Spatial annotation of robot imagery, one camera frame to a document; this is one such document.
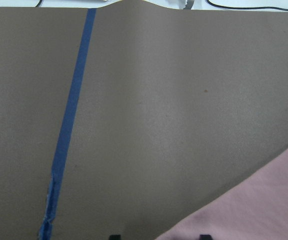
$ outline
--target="pink fabric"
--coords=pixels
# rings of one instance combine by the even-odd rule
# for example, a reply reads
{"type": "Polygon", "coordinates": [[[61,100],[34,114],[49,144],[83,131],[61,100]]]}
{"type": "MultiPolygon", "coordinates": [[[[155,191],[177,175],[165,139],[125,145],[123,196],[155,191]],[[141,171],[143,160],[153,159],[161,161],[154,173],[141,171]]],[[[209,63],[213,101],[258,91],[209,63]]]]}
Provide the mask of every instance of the pink fabric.
{"type": "Polygon", "coordinates": [[[288,240],[288,150],[156,240],[288,240]]]}

